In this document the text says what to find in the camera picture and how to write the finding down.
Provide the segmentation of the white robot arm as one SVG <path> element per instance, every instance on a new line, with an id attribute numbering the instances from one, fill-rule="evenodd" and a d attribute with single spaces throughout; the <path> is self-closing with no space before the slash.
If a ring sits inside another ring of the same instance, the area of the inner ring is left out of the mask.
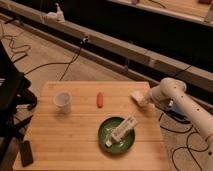
<path id="1" fill-rule="evenodd" d="M 151 88 L 145 99 L 163 108 L 173 101 L 187 116 L 209 146 L 211 155 L 206 160 L 205 171 L 213 171 L 213 115 L 196 103 L 186 93 L 186 84 L 174 78 L 164 78 Z"/>

